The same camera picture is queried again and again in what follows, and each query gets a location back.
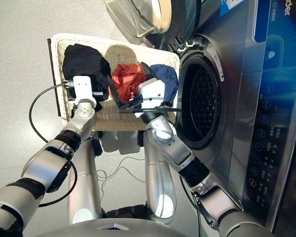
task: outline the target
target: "silver robot arm segment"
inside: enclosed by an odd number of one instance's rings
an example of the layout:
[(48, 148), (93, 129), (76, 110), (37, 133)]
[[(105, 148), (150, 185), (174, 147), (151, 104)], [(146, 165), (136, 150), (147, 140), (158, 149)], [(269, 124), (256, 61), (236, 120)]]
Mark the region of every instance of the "silver robot arm segment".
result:
[(149, 142), (160, 149), (164, 159), (184, 179), (198, 200), (198, 208), (206, 222), (219, 230), (221, 237), (274, 236), (243, 212), (232, 194), (178, 137), (174, 126), (163, 114), (143, 113), (141, 119), (146, 124)]
[(21, 179), (0, 189), (0, 236), (22, 236), (44, 194), (61, 186), (95, 122), (93, 107), (94, 101), (80, 100), (68, 125), (25, 164)]

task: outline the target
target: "front-loading washing machine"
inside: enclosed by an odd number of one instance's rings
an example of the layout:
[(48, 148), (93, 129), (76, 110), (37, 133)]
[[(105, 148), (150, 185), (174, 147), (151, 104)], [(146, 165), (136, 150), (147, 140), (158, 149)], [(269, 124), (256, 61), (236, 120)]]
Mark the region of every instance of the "front-loading washing machine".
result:
[(296, 180), (296, 0), (105, 3), (130, 42), (179, 55), (181, 139), (245, 211), (296, 236), (296, 220), (277, 225)]

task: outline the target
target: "blue label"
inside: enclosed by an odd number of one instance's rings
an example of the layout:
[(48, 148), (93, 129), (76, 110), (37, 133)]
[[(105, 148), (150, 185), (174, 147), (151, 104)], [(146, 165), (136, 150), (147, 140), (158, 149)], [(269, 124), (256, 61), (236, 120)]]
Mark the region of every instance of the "blue label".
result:
[(296, 67), (296, 0), (272, 0), (263, 69)]
[(231, 9), (233, 9), (236, 5), (243, 2), (244, 0), (222, 0), (221, 3), (221, 16), (225, 15)]

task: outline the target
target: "wicker basket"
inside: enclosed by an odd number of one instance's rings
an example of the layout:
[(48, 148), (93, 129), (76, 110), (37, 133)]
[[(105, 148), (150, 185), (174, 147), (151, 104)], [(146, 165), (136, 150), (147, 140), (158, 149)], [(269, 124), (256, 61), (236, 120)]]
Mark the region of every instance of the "wicker basket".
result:
[[(180, 60), (174, 53), (98, 37), (56, 34), (51, 38), (51, 52), (56, 84), (64, 81), (62, 65), (65, 50), (68, 45), (75, 43), (97, 49), (109, 62), (112, 72), (119, 63), (145, 62), (148, 65), (164, 64), (171, 66), (175, 69), (177, 75), (179, 75)], [(57, 88), (57, 93), (62, 122), (63, 125), (66, 125), (70, 119), (73, 104), (72, 102), (68, 102), (66, 90), (62, 86)], [(110, 97), (107, 101), (100, 103), (103, 109), (97, 112), (97, 121), (92, 127), (92, 130), (145, 130), (145, 125), (140, 118), (136, 118), (133, 114), (118, 113), (117, 105)], [(174, 121), (175, 114), (169, 114), (169, 118)]]

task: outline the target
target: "black cable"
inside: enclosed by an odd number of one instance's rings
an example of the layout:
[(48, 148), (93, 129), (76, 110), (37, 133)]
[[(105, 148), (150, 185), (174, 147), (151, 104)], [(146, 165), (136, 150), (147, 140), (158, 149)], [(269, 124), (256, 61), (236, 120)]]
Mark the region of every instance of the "black cable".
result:
[(203, 214), (200, 209), (198, 209), (198, 207), (194, 204), (194, 202), (192, 201), (191, 197), (189, 196), (186, 188), (185, 188), (185, 185), (183, 183), (183, 180), (182, 180), (182, 177), (180, 176), (180, 182), (182, 184), (182, 187), (183, 187), (183, 190), (185, 192), (185, 195), (187, 196), (187, 199), (189, 200), (189, 202), (191, 203), (191, 205), (196, 209), (197, 212), (199, 212), (200, 214)]
[(69, 161), (69, 163), (71, 164), (71, 167), (74, 170), (74, 183), (73, 183), (72, 187), (70, 188), (70, 190), (65, 195), (63, 195), (61, 198), (59, 198), (57, 200), (54, 200), (54, 201), (51, 201), (51, 202), (40, 204), (38, 207), (50, 206), (52, 204), (58, 203), (61, 200), (65, 199), (74, 190), (74, 187), (75, 187), (75, 185), (77, 184), (77, 181), (78, 181), (78, 172), (77, 172), (77, 169), (75, 168), (74, 163), (72, 163), (71, 161)]
[(50, 91), (50, 90), (52, 90), (52, 89), (54, 89), (54, 88), (57, 88), (57, 87), (59, 87), (59, 86), (62, 86), (62, 85), (64, 85), (63, 83), (61, 83), (61, 84), (58, 84), (58, 85), (54, 85), (54, 86), (52, 86), (52, 87), (50, 87), (50, 88), (48, 88), (48, 89), (46, 89), (45, 91), (42, 91), (40, 94), (38, 94), (38, 96), (33, 100), (33, 102), (32, 102), (32, 104), (31, 104), (31, 106), (30, 106), (30, 111), (29, 111), (29, 120), (30, 120), (30, 124), (31, 124), (31, 127), (32, 127), (32, 129), (34, 130), (34, 132), (44, 141), (44, 142), (48, 142), (38, 131), (37, 131), (37, 129), (35, 128), (35, 126), (34, 126), (34, 124), (33, 124), (33, 121), (32, 121), (32, 110), (33, 110), (33, 106), (34, 106), (34, 104), (35, 104), (35, 102), (38, 100), (38, 98), (41, 96), (41, 95), (43, 95), (43, 94), (45, 94), (46, 92), (48, 92), (48, 91)]
[(128, 110), (119, 110), (121, 114), (134, 114), (134, 113), (145, 113), (145, 112), (182, 112), (181, 109), (177, 108), (144, 108), (144, 109), (128, 109)]
[[(36, 103), (36, 101), (39, 99), (39, 97), (41, 97), (43, 94), (45, 94), (46, 92), (54, 89), (54, 88), (57, 88), (59, 86), (62, 86), (64, 85), (63, 83), (61, 84), (58, 84), (58, 85), (54, 85), (44, 91), (42, 91), (40, 94), (38, 94), (38, 96), (33, 100), (31, 106), (30, 106), (30, 110), (29, 110), (29, 120), (30, 120), (30, 124), (31, 124), (31, 127), (32, 129), (34, 130), (34, 132), (44, 141), (44, 142), (48, 142), (47, 139), (45, 139), (39, 132), (38, 130), (35, 128), (34, 124), (33, 124), (33, 121), (32, 121), (32, 110), (33, 110), (33, 107), (34, 107), (34, 104)], [(78, 172), (77, 172), (77, 169), (75, 168), (75, 165), (74, 163), (72, 163), (71, 161), (69, 161), (71, 167), (73, 168), (74, 170), (74, 184), (73, 186), (70, 188), (70, 190), (65, 194), (63, 195), (62, 197), (60, 197), (59, 199), (57, 200), (54, 200), (54, 201), (51, 201), (51, 202), (47, 202), (47, 203), (42, 203), (40, 204), (38, 207), (44, 207), (44, 206), (50, 206), (52, 204), (55, 204), (55, 203), (58, 203), (60, 202), (61, 200), (65, 199), (66, 197), (69, 196), (69, 194), (74, 190), (75, 188), (75, 185), (77, 184), (77, 181), (78, 181)]]
[[(193, 196), (193, 200), (194, 200), (194, 202), (195, 202), (195, 205), (196, 205), (196, 197), (195, 196)], [(202, 225), (201, 225), (201, 216), (200, 216), (200, 214), (199, 214), (199, 212), (197, 212), (197, 222), (198, 222), (198, 237), (202, 237), (202, 230), (201, 230), (201, 227), (202, 227)]]
[(183, 190), (184, 190), (184, 192), (185, 192), (185, 194), (186, 194), (186, 196), (187, 196), (189, 202), (191, 203), (191, 205), (195, 208), (195, 210), (196, 210), (198, 213), (200, 213), (200, 214), (205, 218), (206, 223), (207, 223), (209, 226), (211, 226), (212, 229), (214, 229), (214, 230), (218, 230), (218, 224), (217, 224), (216, 221), (211, 217), (211, 215), (207, 212), (207, 210), (205, 209), (205, 207), (204, 207), (201, 203), (199, 203), (199, 206), (200, 206), (200, 207), (197, 207), (197, 206), (193, 203), (191, 197), (189, 196), (189, 194), (188, 194), (188, 192), (187, 192), (187, 190), (186, 190), (186, 188), (185, 188), (185, 185), (184, 185), (184, 183), (183, 183), (183, 180), (182, 180), (182, 177), (181, 177), (181, 176), (180, 176), (180, 182), (181, 182), (181, 184), (182, 184)]

